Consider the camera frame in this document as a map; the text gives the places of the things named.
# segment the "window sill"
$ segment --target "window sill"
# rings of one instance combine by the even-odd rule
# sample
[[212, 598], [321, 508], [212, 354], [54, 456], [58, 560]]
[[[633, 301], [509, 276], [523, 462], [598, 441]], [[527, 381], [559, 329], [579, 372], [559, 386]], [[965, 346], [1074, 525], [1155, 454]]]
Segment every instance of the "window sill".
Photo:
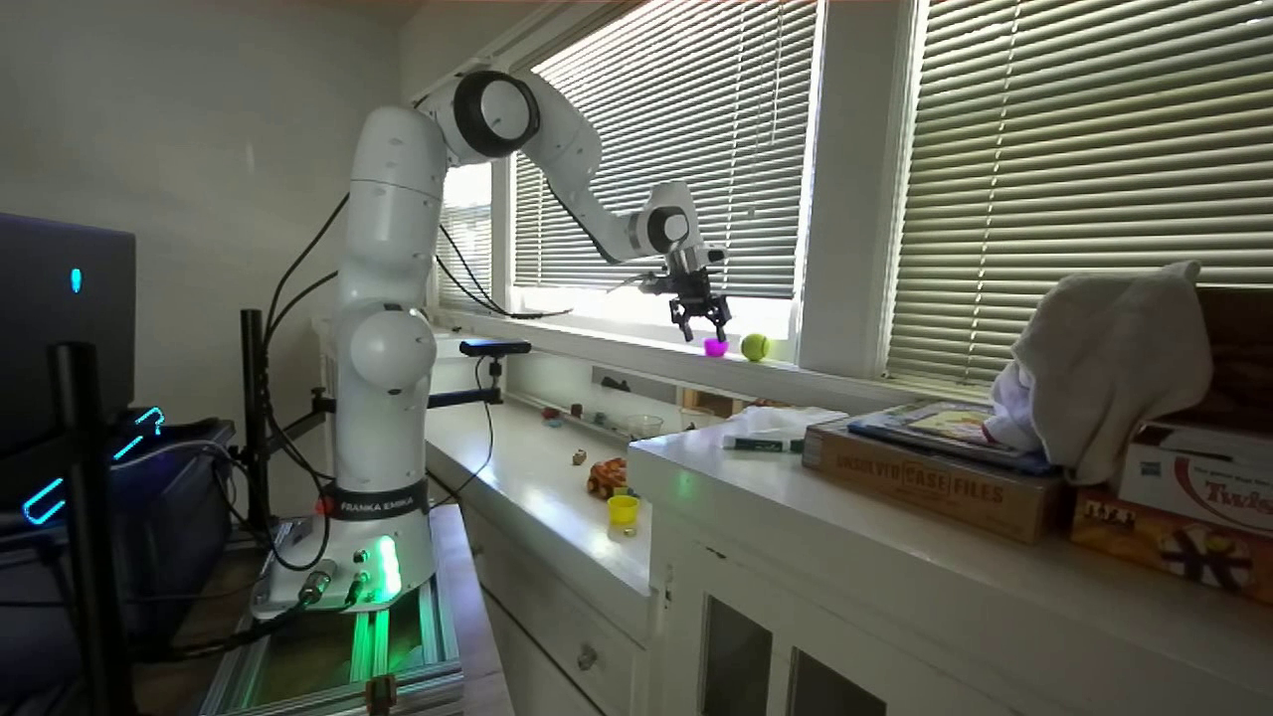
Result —
[[606, 334], [592, 325], [568, 325], [559, 317], [515, 324], [497, 313], [447, 309], [441, 324], [460, 334], [522, 338], [522, 341], [534, 341], [537, 349], [568, 354], [592, 366], [612, 366], [627, 376], [649, 376], [681, 386], [745, 393], [745, 399], [783, 401], [783, 407], [827, 407], [827, 410], [864, 413], [864, 410], [899, 407], [915, 399], [970, 399], [970, 393], [933, 390], [933, 386], [812, 376], [783, 361], [704, 358], [700, 346], [645, 341], [645, 338]]

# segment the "white wall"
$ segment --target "white wall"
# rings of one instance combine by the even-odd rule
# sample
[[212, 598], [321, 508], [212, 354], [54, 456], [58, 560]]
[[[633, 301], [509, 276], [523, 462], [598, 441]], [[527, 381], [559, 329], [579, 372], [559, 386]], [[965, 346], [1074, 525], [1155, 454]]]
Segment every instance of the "white wall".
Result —
[[[395, 19], [291, 0], [4, 0], [0, 97], [0, 211], [138, 240], [135, 399], [173, 421], [237, 421], [237, 309], [266, 301], [344, 190], [363, 114], [399, 97]], [[301, 410], [313, 366], [298, 309], [275, 354], [282, 413]]]

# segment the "white countertop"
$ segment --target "white countertop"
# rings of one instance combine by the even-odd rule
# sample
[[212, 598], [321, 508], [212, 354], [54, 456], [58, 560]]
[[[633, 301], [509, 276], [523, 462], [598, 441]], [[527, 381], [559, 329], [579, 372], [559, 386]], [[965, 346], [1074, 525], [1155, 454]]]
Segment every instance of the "white countertop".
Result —
[[1273, 608], [1266, 604], [1063, 537], [1017, 544], [899, 508], [807, 472], [794, 454], [722, 449], [722, 426], [637, 441], [627, 482], [655, 508], [733, 532], [908, 626], [941, 628], [948, 645], [970, 645], [986, 662], [1022, 653], [1022, 670], [1046, 670], [1030, 637], [1095, 631], [1128, 658], [1184, 666], [1212, 683], [1270, 698], [1273, 712]]
[[476, 482], [553, 529], [619, 585], [649, 598], [649, 503], [640, 503], [637, 537], [607, 537], [606, 503], [590, 498], [590, 464], [619, 456], [624, 446], [599, 441], [568, 421], [543, 421], [523, 407], [489, 407], [489, 419], [492, 449], [482, 407], [429, 410], [425, 441], [465, 472], [484, 464]]

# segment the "yellow object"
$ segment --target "yellow object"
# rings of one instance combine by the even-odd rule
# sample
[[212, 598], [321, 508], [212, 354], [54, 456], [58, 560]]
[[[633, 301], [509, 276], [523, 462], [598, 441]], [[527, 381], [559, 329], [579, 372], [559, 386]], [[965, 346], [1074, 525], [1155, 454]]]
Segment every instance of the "yellow object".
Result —
[[640, 503], [627, 490], [618, 490], [606, 503], [607, 537], [633, 537], [637, 532], [637, 508], [640, 508]]
[[746, 334], [740, 349], [745, 349], [746, 361], [762, 361], [767, 358], [767, 338], [762, 334]]

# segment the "window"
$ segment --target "window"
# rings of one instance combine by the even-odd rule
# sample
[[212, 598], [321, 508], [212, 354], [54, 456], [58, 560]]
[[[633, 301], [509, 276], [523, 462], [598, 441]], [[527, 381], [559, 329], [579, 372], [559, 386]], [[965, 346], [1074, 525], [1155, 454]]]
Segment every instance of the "window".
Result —
[[[812, 45], [815, 0], [649, 0], [537, 72], [598, 124], [599, 171], [592, 190], [607, 211], [645, 207], [655, 183], [688, 183], [706, 246], [728, 255], [716, 276], [728, 299], [789, 307]], [[574, 295], [574, 309], [583, 309], [606, 307], [598, 299], [618, 299], [618, 288], [640, 270], [640, 264], [606, 267], [523, 161], [515, 161], [513, 207], [513, 283], [522, 295], [583, 291]], [[668, 299], [633, 295], [619, 301], [624, 324], [645, 307], [651, 324], [668, 325]]]
[[986, 381], [1063, 276], [1273, 291], [1273, 4], [925, 12], [891, 372]]

